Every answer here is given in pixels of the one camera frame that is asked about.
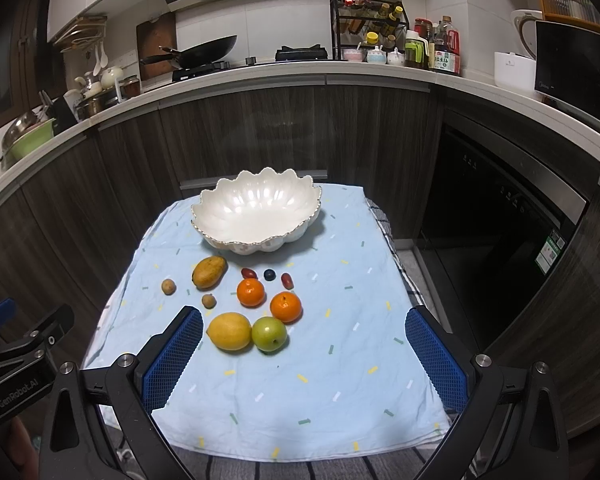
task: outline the person's hand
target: person's hand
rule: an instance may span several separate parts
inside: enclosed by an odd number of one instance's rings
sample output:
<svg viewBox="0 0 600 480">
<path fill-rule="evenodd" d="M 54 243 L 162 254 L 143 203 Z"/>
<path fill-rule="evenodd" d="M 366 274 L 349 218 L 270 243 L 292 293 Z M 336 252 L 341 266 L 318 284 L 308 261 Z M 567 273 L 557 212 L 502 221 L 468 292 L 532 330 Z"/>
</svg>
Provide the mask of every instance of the person's hand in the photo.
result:
<svg viewBox="0 0 600 480">
<path fill-rule="evenodd" d="M 17 416 L 11 419 L 7 453 L 20 471 L 22 480 L 38 480 L 38 454 L 31 445 L 27 428 Z"/>
</svg>

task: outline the pan handle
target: pan handle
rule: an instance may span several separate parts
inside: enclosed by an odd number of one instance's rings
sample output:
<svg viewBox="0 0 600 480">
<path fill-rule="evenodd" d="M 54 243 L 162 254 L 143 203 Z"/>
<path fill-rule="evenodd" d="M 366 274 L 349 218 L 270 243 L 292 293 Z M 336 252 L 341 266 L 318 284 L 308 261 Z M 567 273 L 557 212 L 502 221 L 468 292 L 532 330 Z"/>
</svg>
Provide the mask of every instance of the pan handle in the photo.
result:
<svg viewBox="0 0 600 480">
<path fill-rule="evenodd" d="M 180 54 L 179 50 L 176 50 L 175 48 L 171 48 L 170 46 L 159 46 L 158 48 L 160 50 L 168 52 L 169 54 Z"/>
<path fill-rule="evenodd" d="M 151 65 L 153 63 L 160 63 L 161 61 L 171 61 L 172 59 L 175 59 L 173 54 L 158 54 L 157 56 L 143 57 L 140 60 L 140 64 Z"/>
</svg>

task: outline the frying pan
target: frying pan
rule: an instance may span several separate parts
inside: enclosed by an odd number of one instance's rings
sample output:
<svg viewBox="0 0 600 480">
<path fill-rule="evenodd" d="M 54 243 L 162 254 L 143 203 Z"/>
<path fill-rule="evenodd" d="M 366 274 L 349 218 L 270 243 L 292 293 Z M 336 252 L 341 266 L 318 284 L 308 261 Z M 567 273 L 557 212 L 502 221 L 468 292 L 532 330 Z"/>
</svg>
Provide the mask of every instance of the frying pan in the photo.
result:
<svg viewBox="0 0 600 480">
<path fill-rule="evenodd" d="M 140 63 L 149 65 L 161 61 L 171 61 L 172 64 L 177 64 L 180 68 L 195 68 L 207 63 L 213 63 L 221 57 L 226 56 L 234 47 L 237 38 L 238 36 L 227 36 L 226 38 L 207 41 L 182 52 L 168 46 L 161 46 L 160 49 L 168 54 L 144 57 L 140 60 Z"/>
</svg>

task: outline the metal screw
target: metal screw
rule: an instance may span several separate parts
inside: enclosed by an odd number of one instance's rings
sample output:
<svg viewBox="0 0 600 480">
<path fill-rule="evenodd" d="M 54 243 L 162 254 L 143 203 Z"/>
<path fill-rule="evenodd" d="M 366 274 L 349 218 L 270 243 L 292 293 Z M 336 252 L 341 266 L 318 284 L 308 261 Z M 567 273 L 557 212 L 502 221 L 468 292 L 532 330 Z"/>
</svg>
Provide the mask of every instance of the metal screw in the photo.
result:
<svg viewBox="0 0 600 480">
<path fill-rule="evenodd" d="M 70 374 L 74 370 L 74 364 L 72 362 L 65 362 L 60 365 L 60 373 L 62 375 Z"/>
<path fill-rule="evenodd" d="M 543 363 L 542 361 L 538 361 L 536 363 L 536 370 L 538 370 L 541 374 L 545 374 L 549 371 L 549 365 L 547 363 Z"/>
<path fill-rule="evenodd" d="M 491 358 L 485 354 L 478 354 L 475 357 L 475 362 L 478 366 L 486 368 L 487 366 L 491 366 Z"/>
<path fill-rule="evenodd" d="M 133 363 L 133 361 L 134 361 L 133 354 L 122 354 L 116 362 L 118 363 L 118 366 L 126 368 L 131 363 Z"/>
</svg>

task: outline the dishwasher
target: dishwasher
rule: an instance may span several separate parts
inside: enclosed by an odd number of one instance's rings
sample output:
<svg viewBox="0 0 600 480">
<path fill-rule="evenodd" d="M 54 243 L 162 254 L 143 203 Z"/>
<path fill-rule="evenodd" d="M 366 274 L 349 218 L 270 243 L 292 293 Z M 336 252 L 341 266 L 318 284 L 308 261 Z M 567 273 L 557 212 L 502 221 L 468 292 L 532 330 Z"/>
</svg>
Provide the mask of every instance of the dishwasher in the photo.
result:
<svg viewBox="0 0 600 480">
<path fill-rule="evenodd" d="M 449 113 L 415 251 L 447 329 L 484 351 L 555 269 L 586 206 L 529 153 Z"/>
</svg>

